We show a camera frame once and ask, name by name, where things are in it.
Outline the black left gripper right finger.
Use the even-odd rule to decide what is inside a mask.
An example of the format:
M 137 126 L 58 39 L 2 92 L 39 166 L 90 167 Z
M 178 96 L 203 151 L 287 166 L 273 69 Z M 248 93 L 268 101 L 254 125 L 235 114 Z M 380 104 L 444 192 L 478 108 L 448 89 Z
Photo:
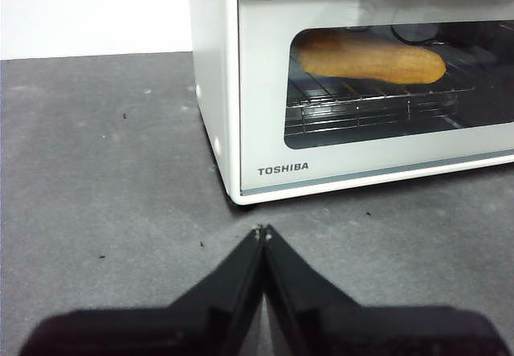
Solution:
M 502 355 L 483 314 L 441 305 L 360 305 L 263 229 L 267 296 L 296 355 Z

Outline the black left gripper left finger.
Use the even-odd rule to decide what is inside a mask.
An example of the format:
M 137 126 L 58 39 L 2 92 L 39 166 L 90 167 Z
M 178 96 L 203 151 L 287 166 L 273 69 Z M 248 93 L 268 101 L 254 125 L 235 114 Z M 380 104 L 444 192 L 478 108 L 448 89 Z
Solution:
M 195 286 L 157 308 L 91 309 L 48 317 L 22 355 L 236 355 L 260 299 L 265 232 L 257 226 Z

